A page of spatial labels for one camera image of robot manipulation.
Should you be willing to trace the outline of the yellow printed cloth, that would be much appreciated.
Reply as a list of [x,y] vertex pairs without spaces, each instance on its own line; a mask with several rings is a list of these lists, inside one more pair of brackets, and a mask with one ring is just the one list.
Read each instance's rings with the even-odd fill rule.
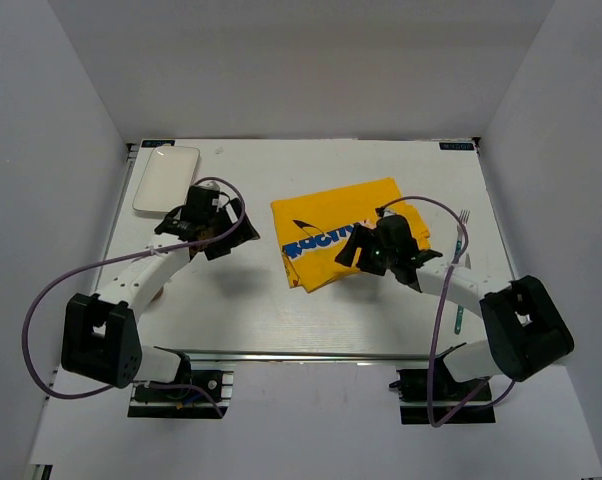
[[372,228],[375,209],[401,196],[391,177],[271,203],[288,286],[311,293],[343,277],[354,266],[335,262],[354,227]]

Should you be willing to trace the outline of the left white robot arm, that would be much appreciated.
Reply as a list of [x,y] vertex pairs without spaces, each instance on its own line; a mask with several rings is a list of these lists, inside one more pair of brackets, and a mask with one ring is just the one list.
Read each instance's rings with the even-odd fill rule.
[[165,284],[199,253],[212,261],[259,237],[245,202],[233,191],[223,202],[224,182],[205,177],[191,185],[185,202],[155,227],[145,249],[110,283],[90,296],[74,295],[66,306],[61,366],[64,370],[124,388],[157,383],[169,398],[192,387],[184,355],[142,345],[137,325]]

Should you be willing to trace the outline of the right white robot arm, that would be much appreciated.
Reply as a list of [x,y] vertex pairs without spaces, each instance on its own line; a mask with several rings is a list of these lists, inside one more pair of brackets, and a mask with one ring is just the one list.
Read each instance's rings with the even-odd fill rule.
[[434,390],[453,399],[470,380],[505,375],[523,382],[573,352],[575,343],[543,283],[525,276],[503,280],[452,267],[442,254],[421,249],[407,220],[391,215],[370,229],[354,227],[335,262],[395,279],[423,294],[440,295],[480,317],[486,338],[454,347],[432,374]]

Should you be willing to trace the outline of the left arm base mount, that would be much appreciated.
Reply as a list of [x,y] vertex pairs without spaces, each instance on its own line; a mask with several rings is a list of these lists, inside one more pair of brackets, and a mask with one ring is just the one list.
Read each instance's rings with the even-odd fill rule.
[[127,416],[136,419],[221,420],[234,384],[234,365],[192,360],[167,388],[133,387]]

